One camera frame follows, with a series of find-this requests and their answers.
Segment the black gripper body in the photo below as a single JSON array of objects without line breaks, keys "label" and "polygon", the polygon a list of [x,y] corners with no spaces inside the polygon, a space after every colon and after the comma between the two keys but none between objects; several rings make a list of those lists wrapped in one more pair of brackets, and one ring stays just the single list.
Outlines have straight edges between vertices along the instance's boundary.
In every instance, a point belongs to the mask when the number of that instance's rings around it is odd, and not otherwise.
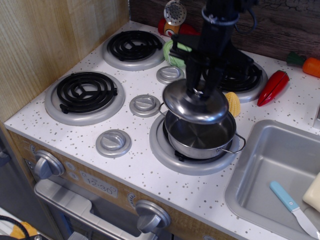
[{"label": "black gripper body", "polygon": [[205,17],[200,35],[175,34],[170,55],[187,61],[209,65],[226,63],[240,73],[247,73],[254,64],[252,58],[239,51],[231,42],[238,17]]}]

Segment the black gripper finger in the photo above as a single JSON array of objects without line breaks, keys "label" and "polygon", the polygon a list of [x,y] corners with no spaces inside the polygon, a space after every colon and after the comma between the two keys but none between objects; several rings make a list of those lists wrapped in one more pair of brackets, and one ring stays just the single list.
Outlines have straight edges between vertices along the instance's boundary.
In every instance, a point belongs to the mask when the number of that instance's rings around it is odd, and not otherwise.
[{"label": "black gripper finger", "polygon": [[204,98],[210,97],[216,90],[217,86],[219,85],[224,76],[225,68],[226,65],[224,63],[219,63],[212,67],[205,68],[202,71],[202,76],[205,80],[203,92]]},{"label": "black gripper finger", "polygon": [[189,92],[195,93],[202,75],[203,65],[193,58],[189,58],[185,65],[186,87]]}]

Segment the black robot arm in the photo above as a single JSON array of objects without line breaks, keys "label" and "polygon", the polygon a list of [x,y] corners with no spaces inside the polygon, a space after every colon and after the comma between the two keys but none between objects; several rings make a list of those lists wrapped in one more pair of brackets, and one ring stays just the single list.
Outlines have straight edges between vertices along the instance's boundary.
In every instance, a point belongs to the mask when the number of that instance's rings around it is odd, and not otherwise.
[{"label": "black robot arm", "polygon": [[199,35],[174,34],[171,54],[186,65],[186,92],[207,99],[226,74],[247,77],[254,64],[234,47],[231,37],[240,14],[252,12],[256,0],[209,0],[202,8]]}]

